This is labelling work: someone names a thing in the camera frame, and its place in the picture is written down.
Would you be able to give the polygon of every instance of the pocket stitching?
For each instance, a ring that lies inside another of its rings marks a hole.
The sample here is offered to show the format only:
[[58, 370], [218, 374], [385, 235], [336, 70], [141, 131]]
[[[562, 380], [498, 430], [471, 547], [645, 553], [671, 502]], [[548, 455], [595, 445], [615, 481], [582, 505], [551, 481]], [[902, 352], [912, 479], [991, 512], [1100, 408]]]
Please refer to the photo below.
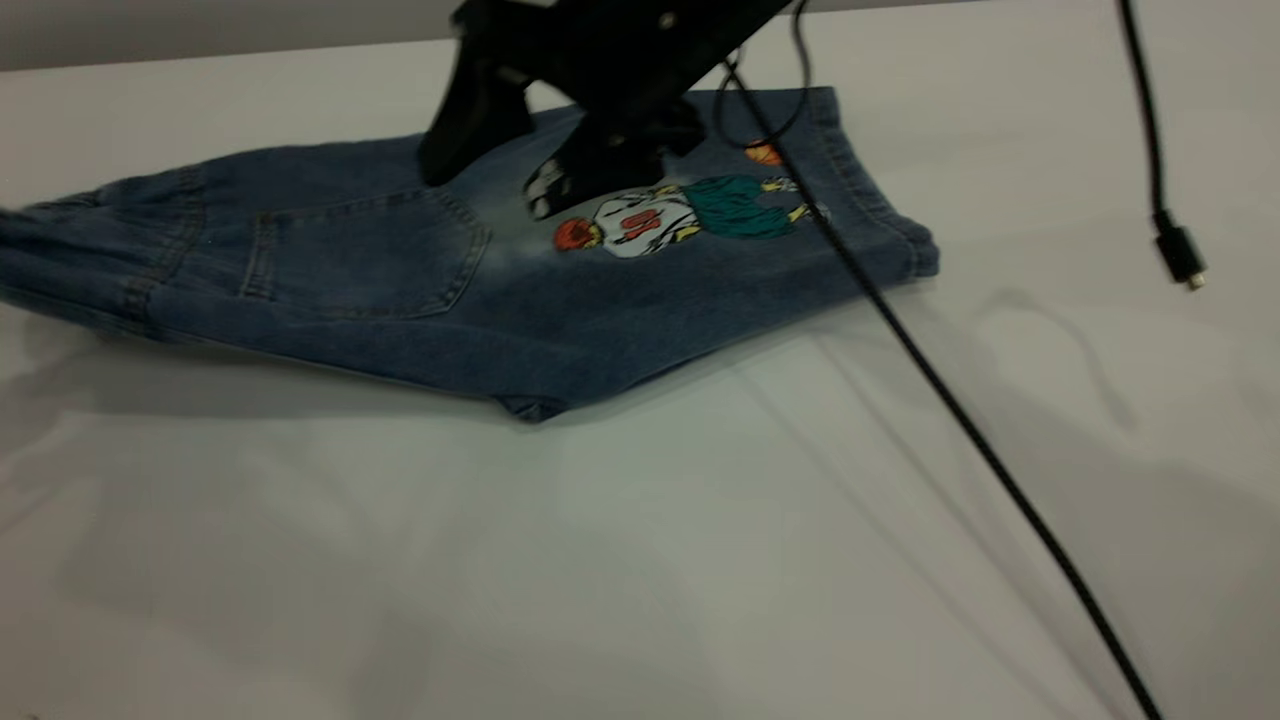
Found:
[[[428, 199], [436, 201], [442, 213], [452, 218], [470, 237], [470, 245], [462, 258], [460, 268], [453, 281], [438, 293], [435, 300], [412, 307], [387, 307], [387, 309], [352, 309], [342, 306], [315, 305], [306, 306], [280, 300], [273, 300], [271, 291], [275, 277], [275, 256], [279, 245], [279, 227], [285, 219], [293, 220], [298, 225], [310, 224], [317, 219], [343, 219], [361, 218], [374, 211], [387, 210], [392, 206], [410, 206]], [[319, 208], [303, 208], [297, 210], [265, 211], [259, 213], [255, 219], [253, 252], [251, 254], [244, 282], [241, 286], [242, 297], [255, 297], [268, 302], [292, 307], [307, 313], [329, 315], [338, 319], [360, 318], [412, 318], [443, 313], [453, 306], [475, 275], [484, 250], [489, 245], [490, 231], [463, 205], [444, 188], [420, 188], [413, 191], [401, 191], [379, 197], [366, 197], [351, 200]]]

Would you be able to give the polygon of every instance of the red number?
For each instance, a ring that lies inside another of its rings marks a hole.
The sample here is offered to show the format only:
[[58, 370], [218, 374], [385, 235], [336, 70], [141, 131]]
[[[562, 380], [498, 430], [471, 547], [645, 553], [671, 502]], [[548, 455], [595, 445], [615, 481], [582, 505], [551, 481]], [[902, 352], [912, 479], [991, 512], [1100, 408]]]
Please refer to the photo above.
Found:
[[660, 227], [662, 219], [658, 218], [657, 210], [645, 210], [644, 213], [637, 213], [622, 220], [622, 229], [627, 231], [627, 240], [635, 240], [641, 234], [649, 231], [655, 231]]

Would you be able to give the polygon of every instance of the back pocket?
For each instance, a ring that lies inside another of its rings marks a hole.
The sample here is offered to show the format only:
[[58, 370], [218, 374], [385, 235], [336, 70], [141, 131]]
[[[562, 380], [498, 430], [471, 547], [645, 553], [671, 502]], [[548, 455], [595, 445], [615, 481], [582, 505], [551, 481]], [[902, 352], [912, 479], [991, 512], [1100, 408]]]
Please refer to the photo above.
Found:
[[439, 188], [262, 213], [241, 293], [339, 319], [448, 310], [488, 229]]

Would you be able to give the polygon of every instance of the blue denim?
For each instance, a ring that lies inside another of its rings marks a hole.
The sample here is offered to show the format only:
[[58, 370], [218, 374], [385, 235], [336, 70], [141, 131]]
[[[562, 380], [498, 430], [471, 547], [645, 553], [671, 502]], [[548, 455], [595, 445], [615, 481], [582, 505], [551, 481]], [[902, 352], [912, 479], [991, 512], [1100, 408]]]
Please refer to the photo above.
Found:
[[[774, 122], [797, 97], [759, 94]], [[710, 117], [710, 94], [689, 99]], [[727, 105], [728, 133], [754, 136]], [[242, 152], [0, 211], [0, 300], [490, 397], [539, 421], [861, 295], [815, 211], [881, 286], [937, 272], [929, 232], [854, 156], [831, 88], [786, 137], [817, 209], [768, 150], [709, 138], [668, 159], [659, 186], [534, 220], [522, 184], [579, 118], [540, 113], [534, 135], [438, 188], [419, 179], [415, 136]]]

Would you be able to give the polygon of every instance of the black cable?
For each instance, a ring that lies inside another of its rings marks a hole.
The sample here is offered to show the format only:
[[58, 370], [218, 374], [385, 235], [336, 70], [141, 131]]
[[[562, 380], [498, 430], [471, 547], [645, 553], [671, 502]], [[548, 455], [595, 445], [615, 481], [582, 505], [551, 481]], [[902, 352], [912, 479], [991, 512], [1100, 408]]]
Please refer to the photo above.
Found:
[[[1135, 42], [1137, 32], [1135, 32], [1135, 26], [1133, 23], [1133, 8], [1130, 6], [1129, 0], [1119, 0], [1119, 1], [1121, 9], [1125, 13], [1124, 17], [1125, 17], [1126, 36], [1129, 38], [1130, 58], [1134, 59], [1135, 68], [1140, 68], [1140, 70], [1138, 72], [1139, 92], [1142, 94], [1144, 117], [1147, 119], [1146, 123], [1147, 138], [1149, 147], [1152, 149], [1151, 152], [1152, 178], [1153, 178], [1152, 196], [1153, 201], [1157, 204], [1157, 208], [1161, 208], [1164, 183], [1162, 183], [1160, 140], [1156, 132], [1156, 122], [1155, 122], [1155, 104], [1151, 100], [1151, 88], [1149, 88], [1149, 81], [1147, 79], [1146, 65], [1144, 63], [1142, 63], [1142, 49]], [[803, 9], [804, 9], [804, 3], [801, 3], [800, 6], [797, 6], [796, 19], [792, 24], [792, 27], [795, 28], [795, 38], [799, 47], [805, 46], [803, 33], [799, 31], [800, 27], [799, 10]], [[808, 60], [808, 51], [804, 51], [804, 56]], [[796, 190], [800, 192], [801, 199], [804, 199], [805, 204], [809, 208], [818, 208], [819, 206], [818, 199], [809, 190], [809, 183], [800, 174], [799, 168], [791, 161], [790, 154], [787, 154], [786, 149], [782, 146], [781, 142], [781, 136], [786, 132], [786, 129], [788, 129], [794, 124], [796, 118], [792, 117], [787, 122], [787, 124], [778, 131], [772, 129], [769, 127], [769, 120], [768, 117], [764, 114], [764, 110], [755, 101], [755, 96], [742, 82], [742, 78], [739, 77], [737, 63], [736, 61], [730, 63], [726, 59], [723, 65], [726, 70], [726, 77], [724, 82], [721, 83], [719, 91], [717, 92], [716, 106], [717, 108], [721, 106], [722, 101], [721, 96], [724, 95], [724, 90], [728, 87], [728, 83], [732, 82], [733, 85], [736, 85], [737, 88], [741, 91], [742, 100], [746, 102], [748, 109], [755, 118], [755, 123], [759, 127], [760, 132], [764, 133], [767, 138], [769, 138], [769, 143], [773, 146], [773, 150], [778, 154], [778, 158], [782, 160], [782, 165], [787, 169], [787, 172], [791, 176], [791, 179], [796, 183]], [[809, 77], [806, 76], [805, 92], [808, 91], [808, 87], [809, 87]], [[721, 118], [717, 114], [717, 128], [719, 128], [719, 119]], [[763, 142], [759, 142], [756, 145], [763, 145]], [[942, 400], [942, 404], [946, 405], [947, 410], [951, 413], [951, 416], [964, 430], [965, 436], [968, 436], [969, 442], [973, 443], [978, 454], [982, 455], [982, 459], [987, 462], [987, 466], [991, 468], [992, 474], [996, 475], [996, 479], [1000, 480], [1000, 484], [1005, 488], [1005, 492], [1009, 493], [1010, 500], [1012, 500], [1014, 505], [1018, 506], [1018, 510], [1023, 514], [1023, 518], [1027, 519], [1027, 523], [1036, 532], [1036, 536], [1044, 544], [1044, 548], [1053, 557], [1053, 561], [1057, 562], [1059, 569], [1061, 569], [1062, 575], [1066, 578], [1068, 583], [1071, 585], [1071, 589], [1075, 592], [1075, 596], [1079, 598], [1080, 605], [1084, 607], [1085, 614], [1088, 614], [1089, 620], [1093, 623], [1093, 626], [1098, 632], [1098, 635], [1102, 638], [1102, 642], [1107, 646], [1107, 651], [1111, 653], [1111, 657], [1115, 660], [1116, 665], [1120, 667], [1120, 673], [1124, 675], [1125, 682], [1129, 684], [1129, 689], [1133, 692], [1134, 700], [1137, 700], [1138, 705], [1142, 707], [1143, 715], [1147, 717], [1147, 720], [1162, 720], [1164, 716], [1161, 715], [1160, 708], [1156, 706], [1155, 698], [1152, 698], [1151, 692], [1147, 689], [1147, 685], [1143, 682], [1142, 675], [1138, 673], [1137, 666], [1134, 666], [1133, 661], [1129, 659], [1129, 653], [1128, 651], [1125, 651], [1124, 643], [1120, 642], [1120, 637], [1111, 626], [1111, 621], [1107, 620], [1106, 614], [1102, 611], [1102, 606], [1098, 605], [1098, 601], [1094, 597], [1093, 591], [1084, 580], [1084, 577], [1080, 575], [1080, 571], [1076, 569], [1075, 562], [1071, 560], [1066, 550], [1053, 536], [1053, 532], [1050, 529], [1048, 524], [1041, 516], [1039, 511], [1036, 510], [1036, 506], [1023, 492], [1021, 487], [1018, 484], [1012, 474], [1005, 466], [1005, 462], [1000, 459], [1000, 456], [996, 454], [996, 450], [991, 446], [991, 442], [987, 441], [986, 436], [982, 434], [982, 430], [978, 429], [978, 425], [974, 424], [973, 419], [965, 411], [964, 406], [960, 405], [960, 401], [956, 398], [955, 393], [951, 392], [951, 388], [946, 384], [946, 382], [942, 379], [938, 372], [933, 368], [933, 364], [929, 363], [928, 357], [925, 357], [924, 352], [915, 343], [915, 340], [911, 337], [906, 327], [899, 319], [892, 306], [890, 306], [888, 301], [884, 299], [884, 295], [881, 292], [879, 287], [867, 273], [865, 268], [863, 268], [861, 263], [858, 261], [854, 254], [850, 252], [850, 250], [840, 240], [840, 234], [836, 232], [835, 227], [832, 227], [831, 222], [822, 213], [812, 213], [812, 218], [814, 223], [818, 224], [823, 237], [831, 245], [831, 249], [836, 252], [841, 263], [845, 265], [845, 269], [849, 270], [849, 273], [854, 277], [858, 284], [861, 286], [863, 291], [867, 293], [867, 297], [876, 306], [876, 310], [879, 311], [881, 318], [884, 319], [884, 323], [897, 337], [897, 341], [902, 345], [902, 348], [906, 351], [908, 355], [910, 355], [916, 368], [919, 368], [920, 374], [924, 375], [924, 379], [933, 388], [933, 392], [936, 392], [938, 398]]]
[[[755, 97], [751, 95], [751, 91], [746, 88], [736, 70], [728, 72], [733, 83], [742, 91], [742, 99], [746, 102], [748, 109], [750, 109], [751, 114], [755, 117], [755, 122], [760, 127], [760, 132], [772, 135], [769, 132], [768, 118], [764, 115], [764, 110], [762, 110], [755, 102]], [[791, 174], [791, 179], [796, 183], [796, 190], [800, 192], [805, 204], [808, 204], [809, 208], [817, 208], [818, 199], [814, 197], [813, 192], [809, 190], [809, 184], [800, 176], [799, 169], [791, 161], [791, 156], [783, 149], [782, 143], [774, 141], [773, 150], [782, 160], [782, 165]], [[1080, 571], [1076, 570], [1075, 564], [1071, 561], [1070, 556], [1068, 556], [1066, 550], [1064, 550], [1061, 543], [1057, 542], [1053, 532], [1050, 530], [1044, 519], [1041, 518], [1039, 511], [1036, 510], [1036, 506], [1032, 505], [1030, 500], [1028, 500], [1027, 495], [1018, 486], [1018, 482], [1014, 480], [1009, 469], [1005, 468], [1004, 461], [1001, 461], [1000, 456], [996, 455], [995, 448], [991, 447], [991, 443], [982, 434], [982, 430], [978, 429], [978, 425], [975, 425], [973, 419], [969, 418], [969, 414], [960, 405], [960, 401], [956, 400], [951, 388], [947, 387], [942, 377], [933, 369], [933, 364], [929, 363], [928, 357], [924, 356], [924, 352], [922, 352], [919, 346], [915, 345], [915, 340], [911, 338], [906, 327], [902, 325], [902, 322], [897, 318], [897, 314], [890, 306], [888, 301], [884, 300], [884, 295], [876, 286], [876, 282], [872, 281], [870, 275], [867, 274], [867, 270], [861, 266], [852, 252], [850, 252], [849, 249], [846, 249], [840, 241], [840, 236], [836, 233], [836, 229], [822, 213], [813, 213], [812, 218], [822, 229], [822, 233], [827, 238], [832, 250], [836, 251], [836, 255], [840, 256], [840, 260], [845, 264], [845, 269], [854, 275], [854, 279], [856, 279], [858, 284], [861, 286], [867, 297], [873, 305], [876, 305], [876, 309], [884, 319], [884, 323], [888, 324], [890, 329], [893, 331], [893, 334], [897, 337], [897, 341], [902, 345], [902, 348], [911, 356], [911, 360], [915, 361], [916, 368], [919, 368], [924, 379], [928, 380], [933, 392], [938, 395], [942, 404], [951, 411], [951, 416], [964, 429], [964, 433], [969, 437], [969, 442], [972, 442], [974, 448], [978, 450], [982, 459], [987, 461], [987, 466], [991, 468], [996, 479], [998, 479], [1000, 484], [1004, 486], [1009, 497], [1014, 501], [1014, 505], [1016, 505], [1018, 510], [1020, 510], [1023, 516], [1027, 518], [1027, 523], [1030, 524], [1041, 542], [1044, 543], [1046, 550], [1048, 550], [1050, 555], [1053, 556], [1057, 566], [1066, 577], [1068, 583], [1070, 583], [1071, 589], [1075, 591], [1076, 597], [1079, 597], [1080, 603], [1084, 606], [1084, 611], [1093, 621], [1093, 626], [1097, 628], [1098, 634], [1102, 635], [1102, 641], [1107, 646], [1107, 650], [1111, 651], [1111, 657], [1114, 657], [1116, 665], [1120, 666], [1120, 671], [1129, 683], [1129, 688], [1133, 691], [1133, 694], [1138, 700], [1138, 705], [1142, 706], [1147, 719], [1161, 720], [1162, 715], [1156, 707], [1156, 702], [1152, 700], [1151, 693], [1147, 691], [1147, 685], [1143, 683], [1142, 676], [1138, 674], [1138, 669], [1134, 666], [1133, 661], [1129, 660], [1129, 653], [1125, 652], [1124, 646], [1120, 643], [1120, 638], [1111, 628], [1111, 623], [1107, 620], [1106, 615], [1102, 612], [1102, 607], [1094, 598], [1093, 591], [1089, 589], [1089, 585], [1084, 582]]]
[[1138, 85], [1138, 101], [1142, 105], [1142, 128], [1147, 136], [1147, 164], [1151, 173], [1151, 214], [1158, 215], [1165, 208], [1165, 156], [1160, 143], [1160, 124], [1156, 122], [1156, 100], [1152, 96], [1151, 76], [1147, 72], [1146, 53], [1142, 49], [1142, 36], [1138, 33], [1138, 18], [1132, 0], [1117, 0], [1120, 20], [1124, 26], [1125, 47], [1129, 50], [1129, 65], [1133, 79]]
[[1204, 286], [1204, 260], [1190, 233], [1174, 220], [1174, 214], [1165, 205], [1165, 156], [1160, 142], [1160, 123], [1156, 120], [1156, 100], [1151, 90], [1151, 74], [1147, 72], [1146, 51], [1142, 47], [1142, 33], [1138, 32], [1138, 14], [1133, 0], [1116, 0], [1120, 9], [1120, 24], [1124, 28], [1125, 47], [1129, 50], [1129, 67], [1138, 88], [1138, 102], [1142, 106], [1142, 128], [1147, 137], [1147, 163], [1151, 181], [1151, 224], [1156, 228], [1156, 247], [1169, 268], [1174, 282], [1185, 284], [1189, 290]]
[[[795, 12], [791, 15], [791, 41], [796, 46], [796, 55], [800, 58], [800, 73], [804, 78], [801, 81], [800, 100], [796, 102], [796, 109], [791, 113], [791, 117], [782, 123], [778, 129], [765, 135], [760, 140], [753, 142], [741, 142], [733, 140], [724, 132], [724, 95], [728, 90], [730, 74], [724, 76], [721, 81], [718, 88], [716, 88], [716, 97], [712, 102], [712, 124], [716, 127], [716, 133], [719, 135], [724, 145], [730, 147], [737, 147], [739, 150], [748, 150], [750, 147], [762, 147], [764, 145], [773, 145], [773, 141], [782, 137], [796, 124], [800, 115], [804, 114], [805, 106], [809, 104], [809, 86], [813, 83], [813, 63], [809, 60], [809, 45], [804, 40], [804, 28], [800, 26], [800, 19], [803, 18], [805, 10], [809, 9], [809, 0], [800, 0], [796, 3]], [[726, 67], [732, 67], [735, 70], [742, 63], [744, 47], [737, 49], [737, 56], [732, 60], [724, 60]]]

